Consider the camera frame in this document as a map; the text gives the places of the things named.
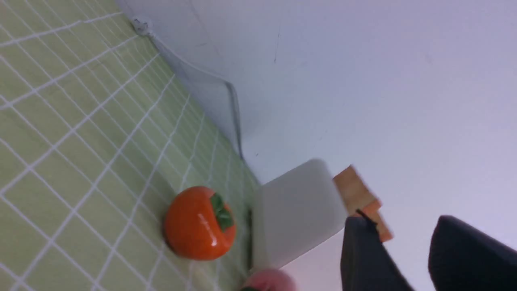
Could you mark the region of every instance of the black object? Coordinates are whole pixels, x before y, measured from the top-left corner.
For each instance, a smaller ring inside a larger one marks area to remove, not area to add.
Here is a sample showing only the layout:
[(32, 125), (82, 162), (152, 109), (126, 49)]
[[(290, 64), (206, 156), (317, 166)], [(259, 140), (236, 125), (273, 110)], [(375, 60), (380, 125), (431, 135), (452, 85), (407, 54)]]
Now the black object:
[(341, 251), (343, 291), (413, 290), (384, 248), (376, 223), (362, 211), (348, 217)]
[[(360, 210), (349, 217), (341, 253), (343, 291), (413, 290)], [(517, 252), (453, 216), (441, 216), (429, 253), (437, 291), (517, 290)]]
[(517, 290), (517, 252), (453, 216), (438, 219), (428, 268), (439, 291)]

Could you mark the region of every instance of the orange persimmon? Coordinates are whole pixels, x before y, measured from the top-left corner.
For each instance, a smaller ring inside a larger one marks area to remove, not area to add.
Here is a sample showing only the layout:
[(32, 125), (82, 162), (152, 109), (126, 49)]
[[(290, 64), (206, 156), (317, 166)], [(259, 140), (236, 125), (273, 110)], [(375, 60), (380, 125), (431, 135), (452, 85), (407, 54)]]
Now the orange persimmon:
[(196, 186), (179, 193), (165, 217), (164, 230), (172, 250), (185, 258), (213, 260), (235, 240), (232, 212), (214, 190)]

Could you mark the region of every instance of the white grid line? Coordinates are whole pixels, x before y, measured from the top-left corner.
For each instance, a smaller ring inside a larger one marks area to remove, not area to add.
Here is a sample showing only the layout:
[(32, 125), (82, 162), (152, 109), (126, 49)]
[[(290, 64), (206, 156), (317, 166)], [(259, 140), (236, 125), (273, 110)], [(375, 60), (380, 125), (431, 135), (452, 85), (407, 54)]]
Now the white grid line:
[[(48, 250), (50, 247), (56, 248), (62, 255), (64, 255), (87, 279), (89, 279), (91, 282), (93, 282), (92, 276), (88, 274), (75, 260), (73, 260), (59, 245), (57, 245), (55, 242), (50, 242), (51, 238), (45, 234), (43, 230), (41, 230), (32, 220), (30, 220), (25, 214), (23, 214), (15, 205), (13, 205), (9, 200), (7, 200), (5, 197), (2, 197), (2, 201), (7, 204), (16, 214), (18, 214), (25, 222), (27, 222), (29, 225), (31, 225), (40, 235), (42, 235), (45, 239), (49, 241), (49, 243), (43, 247), (41, 252), (38, 254), (38, 256), (35, 259), (41, 259), (43, 257), (43, 250)], [(16, 290), (20, 285), (25, 284), (26, 278), (17, 277), (18, 281), (11, 287), (10, 291)]]
[[(88, 15), (86, 15), (86, 13), (84, 13), (84, 11), (81, 9), (81, 7), (79, 7), (79, 5), (77, 4), (77, 2), (75, 0), (72, 0), (72, 3), (77, 7), (77, 9), (79, 9), (79, 11), (84, 15), (84, 17), (88, 18)], [(95, 12), (95, 10), (88, 4), (87, 1), (84, 1), (84, 3), (86, 5), (88, 5), (88, 7), (90, 8), (90, 10), (95, 14), (97, 15), (97, 13)]]
[(20, 37), (20, 38), (16, 38), (16, 39), (11, 39), (11, 40), (8, 40), (6, 42), (0, 43), (0, 48), (6, 47), (6, 46), (10, 46), (10, 45), (14, 45), (16, 43), (20, 43), (22, 41), (29, 40), (29, 39), (32, 39), (32, 38), (39, 38), (40, 36), (45, 36), (47, 34), (52, 34), (52, 33), (60, 32), (62, 30), (67, 30), (69, 28), (72, 28), (72, 27), (78, 25), (81, 22), (82, 21), (78, 20), (78, 21), (76, 21), (76, 22), (74, 22), (72, 24), (65, 25), (65, 26), (58, 27), (58, 28), (54, 28), (54, 29), (49, 30), (49, 31), (40, 32), (40, 33), (34, 33), (34, 34), (29, 35), (29, 36), (24, 36), (24, 37)]
[[(4, 60), (4, 57), (0, 55), (0, 60), (4, 61), (4, 63), (6, 63), (10, 69), (12, 69), (16, 74), (18, 74), (18, 72), (9, 64), (7, 63), (5, 60)], [(21, 78), (22, 80), (24, 80), (24, 82), (26, 82), (26, 84), (28, 84), (27, 81), (25, 81), (25, 79), (23, 79), (19, 74), (18, 74), (19, 78)], [(88, 114), (86, 116), (86, 118), (84, 118), (81, 122), (79, 122), (78, 124), (76, 124), (74, 126), (74, 128), (69, 131), (67, 134), (65, 134), (63, 137), (61, 137), (61, 139), (55, 143), (54, 145), (52, 145), (50, 147), (50, 149), (48, 149), (41, 157), (39, 157), (35, 162), (33, 162), (32, 164), (29, 165), (29, 167), (27, 169), (25, 169), (22, 173), (18, 174), (18, 176), (16, 178), (14, 178), (11, 182), (9, 182), (7, 185), (5, 185), (2, 189), (0, 189), (0, 196), (3, 196), (5, 190), (7, 188), (10, 188), (12, 185), (14, 185), (14, 183), (16, 183), (23, 175), (25, 175), (30, 169), (34, 168), (36, 165), (39, 164), (39, 162), (41, 162), (42, 160), (44, 160), (48, 155), (50, 155), (50, 153), (52, 151), (54, 151), (55, 149), (57, 149), (57, 147), (63, 143), (63, 141), (65, 141), (69, 136), (71, 136), (72, 134), (74, 134), (76, 132), (76, 130), (81, 127), (81, 125), (83, 125), (86, 121), (90, 120), (90, 118), (101, 108), (103, 107), (109, 100), (111, 100), (111, 98), (113, 98), (113, 96), (116, 94), (116, 91), (114, 94), (112, 94), (110, 97), (108, 97), (105, 101), (103, 101), (97, 108), (95, 108), (92, 112), (90, 112), (90, 114)]]
[[(97, 188), (97, 185), (99, 184), (100, 180), (104, 177), (104, 174), (110, 169), (111, 165), (115, 162), (115, 159), (118, 157), (118, 155), (120, 154), (121, 150), (124, 148), (124, 145), (127, 144), (127, 142), (129, 142), (131, 136), (128, 136), (128, 138), (126, 139), (126, 141), (124, 142), (124, 144), (121, 146), (121, 148), (117, 151), (117, 153), (115, 154), (115, 156), (111, 159), (111, 161), (107, 164), (107, 166), (104, 168), (104, 170), (102, 171), (102, 173), (97, 177), (97, 179), (95, 180), (95, 182), (93, 183), (92, 187), (90, 188), (90, 190), (81, 198), (81, 200), (77, 203), (77, 205), (72, 209), (72, 211), (68, 214), (68, 216), (65, 218), (65, 220), (62, 222), (62, 224), (59, 226), (58, 230), (54, 233), (54, 235), (50, 238), (50, 240), (47, 242), (47, 244), (45, 245), (45, 247), (43, 247), (43, 249), (38, 253), (38, 255), (36, 256), (36, 258), (31, 262), (31, 264), (29, 265), (29, 267), (25, 270), (25, 272), (23, 273), (23, 275), (20, 277), (20, 280), (22, 281), (25, 281), (27, 276), (30, 274), (30, 272), (35, 268), (36, 264), (41, 260), (41, 258), (43, 257), (43, 255), (47, 252), (47, 250), (50, 248), (50, 246), (52, 246), (53, 244), (55, 244), (55, 240), (56, 238), (61, 234), (61, 232), (63, 231), (63, 229), (65, 228), (65, 226), (68, 224), (68, 222), (72, 219), (72, 217), (77, 213), (77, 211), (80, 209), (80, 207), (82, 206), (82, 204), (88, 199), (88, 197), (92, 194), (92, 192)], [(27, 165), (26, 166), (26, 169), (30, 169), (30, 171), (32, 172), (35, 172), (34, 171), (34, 166), (31, 167), (31, 165)], [(15, 284), (11, 290), (16, 290), (16, 288), (18, 287), (19, 283)]]
[(135, 205), (135, 207), (133, 208), (132, 212), (131, 212), (131, 215), (129, 217), (129, 220), (128, 220), (128, 223), (126, 224), (126, 226), (124, 227), (124, 229), (122, 230), (122, 233), (117, 237), (113, 247), (111, 248), (111, 251), (110, 251), (110, 254), (108, 255), (108, 258), (106, 260), (106, 262), (104, 263), (104, 265), (102, 266), (102, 269), (99, 273), (99, 275), (97, 276), (95, 282), (98, 283), (102, 277), (104, 276), (104, 273), (106, 272), (107, 268), (108, 268), (108, 265), (110, 264), (111, 262), (111, 258), (113, 257), (113, 254), (114, 254), (114, 251), (117, 249), (118, 245), (120, 244), (120, 242), (122, 241), (122, 238), (125, 236), (128, 228), (129, 228), (129, 225), (130, 223), (133, 221), (133, 217), (134, 217), (134, 214), (136, 213), (136, 209), (137, 209), (137, 205), (140, 203), (140, 201), (142, 200), (142, 197), (144, 196), (145, 192), (147, 191), (147, 188), (149, 187), (150, 185), (150, 182), (151, 182), (151, 179), (153, 178), (153, 175), (155, 174), (155, 172), (157, 171), (158, 167), (159, 167), (159, 164), (160, 164), (160, 161), (162, 159), (162, 157), (164, 156), (165, 154), (165, 150), (167, 149), (167, 145), (171, 142), (171, 139), (172, 139), (172, 135), (174, 134), (174, 132), (171, 134), (169, 140), (167, 141), (167, 144), (163, 147), (163, 150), (161, 151), (160, 153), (160, 156), (158, 157), (158, 161), (156, 162), (156, 164), (154, 165), (153, 167), (153, 171), (151, 172), (151, 175), (149, 177), (149, 179), (147, 179), (146, 181), (146, 184), (144, 186), (144, 189), (142, 190), (140, 196), (138, 197), (138, 200), (137, 200), (137, 203)]
[[(226, 193), (224, 193), (224, 198), (225, 198), (226, 201), (228, 201), (228, 182), (230, 180), (230, 163), (231, 163), (231, 159), (232, 159), (232, 153), (230, 152), (230, 154), (228, 155), (228, 161), (227, 161), (227, 164), (226, 164), (226, 182), (225, 182), (225, 185), (224, 185), (224, 187), (226, 188)], [(219, 282), (219, 273), (221, 272), (222, 268), (223, 268), (223, 265), (221, 263), (221, 260), (218, 260), (217, 261), (217, 265), (216, 265), (216, 278), (215, 278), (216, 285)]]
[[(23, 24), (25, 24), (25, 26), (27, 26), (27, 27), (28, 27), (29, 31), (30, 31), (32, 34), (35, 34), (35, 32), (32, 30), (32, 28), (31, 28), (31, 27), (30, 27), (30, 26), (25, 22), (25, 20), (23, 20), (23, 18), (21, 18), (21, 17), (16, 13), (16, 11), (14, 11), (14, 9), (12, 9), (12, 8), (10, 7), (10, 5), (9, 5), (7, 2), (5, 2), (4, 0), (2, 0), (2, 2), (7, 6), (7, 8), (9, 8), (9, 9), (11, 10), (11, 12), (12, 12), (16, 17), (18, 17), (18, 18), (23, 22)], [(33, 61), (33, 62), (34, 62), (34, 63), (35, 63), (35, 64), (36, 64), (36, 65), (37, 65), (37, 66), (38, 66), (42, 71), (43, 71), (43, 73), (45, 73), (45, 75), (46, 75), (47, 77), (49, 77), (49, 79), (51, 79), (51, 80), (52, 80), (52, 77), (51, 77), (51, 76), (50, 76), (50, 75), (49, 75), (49, 74), (48, 74), (48, 73), (43, 69), (43, 67), (41, 67), (41, 65), (40, 65), (38, 62), (36, 62), (36, 60), (34, 60), (34, 59), (32, 58), (32, 56), (31, 56), (31, 55), (30, 55), (30, 54), (29, 54), (29, 53), (28, 53), (28, 52), (27, 52), (27, 51), (26, 51), (26, 50), (25, 50), (25, 49), (24, 49), (24, 48), (23, 48), (19, 43), (17, 43), (16, 45), (17, 45), (17, 46), (18, 46), (18, 48), (20, 48), (20, 49), (21, 49), (25, 54), (27, 54), (27, 56), (29, 57), (29, 59), (31, 59), (31, 60), (32, 60), (32, 61)]]
[(0, 31), (5, 32), (5, 34), (9, 37), (8, 41), (12, 40), (12, 36), (9, 34), (9, 32), (0, 24)]
[[(27, 166), (27, 163), (22, 159), (22, 157), (20, 157), (16, 151), (11, 148), (11, 146), (9, 146), (8, 143), (6, 143), (5, 141), (1, 140), (0, 139), (0, 142), (2, 142), (2, 144), (7, 147), (11, 153), (13, 153), (13, 155), (21, 162), (23, 163), (25, 166)], [(63, 197), (61, 195), (58, 194), (58, 192), (51, 186), (48, 184), (48, 182), (43, 178), (41, 177), (38, 172), (36, 171), (31, 171), (31, 173), (36, 177), (38, 178), (66, 207), (68, 207), (72, 212), (74, 211), (74, 207), (72, 207), (66, 200), (63, 199)], [(19, 210), (17, 209), (16, 206), (14, 205), (11, 205), (10, 202), (9, 202), (9, 205), (11, 206), (11, 208), (13, 208), (20, 216), (23, 216), (25, 218), (25, 220), (30, 220), (29, 218), (25, 217), (25, 215)], [(101, 236), (91, 225), (90, 223), (85, 219), (83, 218), (81, 215), (79, 215), (79, 213), (75, 213), (76, 217), (78, 217), (93, 233), (95, 233), (98, 238), (103, 242), (105, 243), (108, 247), (110, 247), (110, 244), (104, 239), (103, 236)], [(48, 241), (51, 241), (52, 238), (47, 236), (44, 231), (42, 229), (40, 229), (38, 226), (36, 225), (33, 225), (33, 227), (35, 227), (37, 229), (37, 231), (40, 233), (40, 234), (43, 234), (44, 237), (48, 240)], [(65, 250), (63, 250), (56, 242), (55, 242), (55, 239), (53, 241), (50, 242), (50, 244), (48, 245), (48, 248), (47, 250), (51, 247), (55, 247), (59, 252), (61, 252), (67, 259), (69, 259), (69, 261), (72, 262), (72, 264), (74, 266), (76, 266), (83, 274), (86, 275), (86, 277), (88, 279), (90, 279), (91, 282), (93, 282), (93, 278), (89, 275), (89, 273), (84, 270), (73, 258), (71, 258)], [(46, 252), (44, 250), (42, 250), (40, 252), (41, 256), (39, 257), (40, 259), (43, 257), (43, 255), (45, 254)], [(24, 278), (24, 276), (28, 276), (30, 274), (29, 271), (27, 271), (27, 274), (24, 273), (24, 275), (22, 277), (17, 277), (17, 284), (21, 284), (22, 286), (25, 284), (25, 280), (26, 278)], [(13, 287), (11, 288), (11, 290), (16, 290), (17, 289), (17, 284), (13, 285)]]
[(59, 15), (56, 13), (56, 11), (54, 11), (54, 9), (52, 9), (52, 7), (50, 7), (50, 5), (47, 3), (47, 0), (42, 0), (42, 2), (50, 10), (50, 12), (52, 12), (56, 16), (56, 18), (59, 19), (59, 21), (61, 21), (62, 24), (66, 25), (66, 22), (63, 21), (63, 19), (61, 19), (61, 17), (59, 17)]
[[(16, 275), (13, 271), (11, 271), (11, 269), (7, 268), (7, 266), (5, 266), (4, 264), (2, 264), (2, 262), (0, 262), (0, 269), (1, 270), (4, 270), (9, 276), (11, 276), (14, 280), (18, 281), (19, 280), (19, 277), (18, 275)], [(34, 291), (34, 289), (32, 289), (29, 285), (27, 285), (27, 283), (25, 282), (22, 282), (21, 283), (22, 287), (24, 287), (25, 289), (27, 289), (27, 291)]]
[(158, 269), (158, 266), (160, 265), (164, 250), (165, 250), (165, 243), (162, 242), (160, 251), (158, 252), (158, 258), (156, 259), (155, 265), (151, 269), (151, 273), (149, 275), (149, 281), (147, 281), (147, 285), (145, 286), (146, 291), (150, 291), (152, 289), (153, 279), (155, 278), (156, 270)]

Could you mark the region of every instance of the ceramic persimmon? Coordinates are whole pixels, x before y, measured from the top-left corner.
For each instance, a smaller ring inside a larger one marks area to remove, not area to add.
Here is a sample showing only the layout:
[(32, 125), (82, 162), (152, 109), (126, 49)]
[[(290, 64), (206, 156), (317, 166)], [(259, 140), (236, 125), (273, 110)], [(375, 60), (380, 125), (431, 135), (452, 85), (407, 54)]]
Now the ceramic persimmon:
[(169, 246), (177, 255), (213, 260), (231, 248), (236, 227), (221, 195), (196, 186), (174, 198), (165, 217), (164, 230)]

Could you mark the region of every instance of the white wall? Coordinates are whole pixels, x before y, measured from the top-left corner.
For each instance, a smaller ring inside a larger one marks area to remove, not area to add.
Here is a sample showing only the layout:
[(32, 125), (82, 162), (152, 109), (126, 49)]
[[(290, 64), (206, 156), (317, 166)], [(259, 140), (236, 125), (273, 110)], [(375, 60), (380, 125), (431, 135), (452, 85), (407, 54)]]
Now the white wall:
[(356, 165), (415, 289), (433, 289), (440, 214), (517, 248), (517, 2), (145, 3), (171, 46), (236, 84), (262, 182), (312, 157)]
[(219, 125), (238, 151), (230, 92), (220, 79), (221, 76), (228, 79), (224, 63), (200, 25), (192, 4), (184, 0), (115, 1), (128, 17), (151, 22), (151, 31), (160, 40), (155, 41), (155, 45), (174, 68), (176, 78), (201, 103), (206, 115)]

